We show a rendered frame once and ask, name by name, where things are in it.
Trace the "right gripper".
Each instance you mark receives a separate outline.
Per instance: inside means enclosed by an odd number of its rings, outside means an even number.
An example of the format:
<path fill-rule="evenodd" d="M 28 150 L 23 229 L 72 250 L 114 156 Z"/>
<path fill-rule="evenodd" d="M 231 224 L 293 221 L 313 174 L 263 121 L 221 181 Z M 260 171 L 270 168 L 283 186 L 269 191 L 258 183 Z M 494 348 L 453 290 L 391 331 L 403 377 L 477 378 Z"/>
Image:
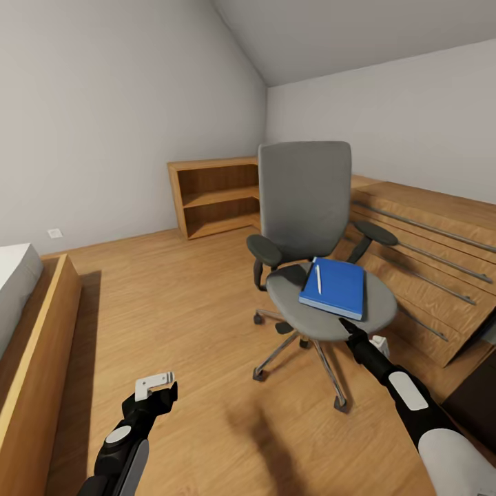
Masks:
<path fill-rule="evenodd" d="M 371 342 L 369 336 L 364 329 L 359 329 L 353 323 L 344 318 L 338 318 L 346 331 L 353 334 L 350 336 L 349 346 L 353 352 L 353 356 L 358 364 L 363 364 L 368 370 L 371 362 L 378 357 L 383 357 L 383 354 L 376 349 Z"/>

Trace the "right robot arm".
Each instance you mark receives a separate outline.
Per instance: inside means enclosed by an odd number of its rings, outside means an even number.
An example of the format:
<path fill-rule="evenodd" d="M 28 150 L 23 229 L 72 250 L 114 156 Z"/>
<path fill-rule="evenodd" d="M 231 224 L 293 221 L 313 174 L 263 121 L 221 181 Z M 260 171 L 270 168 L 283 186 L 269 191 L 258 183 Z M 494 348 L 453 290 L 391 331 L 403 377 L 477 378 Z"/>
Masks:
<path fill-rule="evenodd" d="M 338 318 L 350 336 L 349 346 L 363 364 L 386 386 L 396 410 L 424 462 L 437 496 L 496 496 L 496 469 L 448 418 L 424 383 L 401 364 L 393 364 L 386 337 L 369 340 L 344 318 Z"/>

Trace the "folder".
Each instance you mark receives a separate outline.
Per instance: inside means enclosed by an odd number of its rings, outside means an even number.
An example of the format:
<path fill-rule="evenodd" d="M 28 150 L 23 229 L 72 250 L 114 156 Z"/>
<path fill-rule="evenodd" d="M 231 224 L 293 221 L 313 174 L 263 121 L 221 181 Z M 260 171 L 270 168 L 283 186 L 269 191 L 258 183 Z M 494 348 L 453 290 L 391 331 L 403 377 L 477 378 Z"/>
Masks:
<path fill-rule="evenodd" d="M 320 266 L 321 292 L 316 267 Z M 313 259 L 298 301 L 338 315 L 362 318 L 363 267 L 335 258 Z"/>

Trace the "swivel chair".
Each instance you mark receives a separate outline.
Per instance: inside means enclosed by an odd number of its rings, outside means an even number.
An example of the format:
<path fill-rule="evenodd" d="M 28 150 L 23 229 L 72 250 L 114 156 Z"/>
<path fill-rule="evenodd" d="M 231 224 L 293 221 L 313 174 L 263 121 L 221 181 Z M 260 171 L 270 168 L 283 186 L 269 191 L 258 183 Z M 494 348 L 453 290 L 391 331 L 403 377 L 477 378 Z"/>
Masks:
<path fill-rule="evenodd" d="M 256 257 L 254 284 L 267 291 L 279 313 L 256 309 L 261 315 L 281 319 L 279 334 L 293 334 L 253 370 L 253 380 L 262 380 L 262 370 L 298 336 L 300 347 L 311 339 L 322 360 L 337 397 L 334 408 L 345 413 L 347 401 L 338 386 L 319 341 L 347 341 L 338 318 L 350 321 L 367 334 L 383 329 L 397 314 L 393 292 L 373 273 L 363 269 L 362 318 L 348 318 L 298 301 L 313 259 L 330 258 L 348 227 L 351 198 L 352 154 L 347 141 L 274 141 L 258 146 L 261 235 L 250 235 L 247 247 Z M 373 240 L 396 246 L 397 237 L 369 221 L 356 221 L 363 239 L 346 261 L 355 265 Z M 261 284 L 262 264 L 271 273 Z"/>

